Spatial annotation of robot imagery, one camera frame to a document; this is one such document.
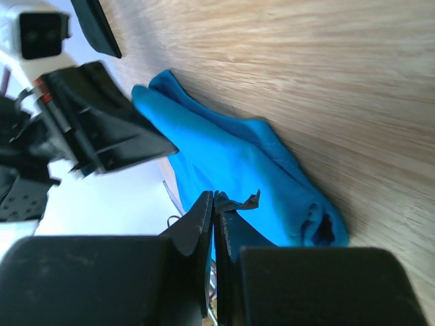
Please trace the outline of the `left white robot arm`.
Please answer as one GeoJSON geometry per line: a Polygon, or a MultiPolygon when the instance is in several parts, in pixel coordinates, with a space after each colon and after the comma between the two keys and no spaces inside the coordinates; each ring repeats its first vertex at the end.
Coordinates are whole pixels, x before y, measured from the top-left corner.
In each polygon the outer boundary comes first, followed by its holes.
{"type": "Polygon", "coordinates": [[[16,99],[1,97],[1,227],[34,235],[49,190],[48,166],[66,160],[81,177],[118,172],[177,153],[123,95],[103,63],[44,73],[16,99]]]}

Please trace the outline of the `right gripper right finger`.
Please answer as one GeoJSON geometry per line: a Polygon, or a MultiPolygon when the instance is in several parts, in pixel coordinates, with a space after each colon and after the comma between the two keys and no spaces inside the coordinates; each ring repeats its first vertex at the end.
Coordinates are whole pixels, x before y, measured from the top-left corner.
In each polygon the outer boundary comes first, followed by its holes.
{"type": "Polygon", "coordinates": [[[402,264],[373,247],[277,247],[214,196],[220,325],[426,325],[402,264]]]}

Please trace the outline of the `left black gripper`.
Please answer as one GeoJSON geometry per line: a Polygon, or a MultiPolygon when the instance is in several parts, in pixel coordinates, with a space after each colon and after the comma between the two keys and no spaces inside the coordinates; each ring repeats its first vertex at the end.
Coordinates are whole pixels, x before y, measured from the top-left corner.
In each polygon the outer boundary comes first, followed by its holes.
{"type": "Polygon", "coordinates": [[[82,177],[100,173],[103,163],[103,172],[112,173],[179,151],[125,97],[102,62],[84,64],[80,72],[96,96],[96,103],[81,116],[90,127],[88,135],[78,119],[80,106],[58,73],[34,80],[42,118],[74,172],[82,177]]]}

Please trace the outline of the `blue t shirt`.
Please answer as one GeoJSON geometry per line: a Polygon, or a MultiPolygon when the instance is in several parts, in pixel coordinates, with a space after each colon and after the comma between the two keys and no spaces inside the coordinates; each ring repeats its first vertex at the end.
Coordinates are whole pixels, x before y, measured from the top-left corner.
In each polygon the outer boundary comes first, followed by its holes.
{"type": "Polygon", "coordinates": [[[349,233],[334,205],[261,119],[215,112],[193,99],[170,71],[132,89],[132,102],[177,148],[169,157],[181,204],[204,191],[243,202],[259,194],[243,218],[280,247],[345,247],[349,233]]]}

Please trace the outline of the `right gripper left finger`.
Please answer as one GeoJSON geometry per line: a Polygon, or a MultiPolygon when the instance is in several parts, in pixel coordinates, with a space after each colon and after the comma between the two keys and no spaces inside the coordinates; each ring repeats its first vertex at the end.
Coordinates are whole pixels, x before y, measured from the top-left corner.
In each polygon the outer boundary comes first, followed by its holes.
{"type": "Polygon", "coordinates": [[[158,236],[34,236],[1,262],[2,325],[200,325],[213,193],[158,236]]]}

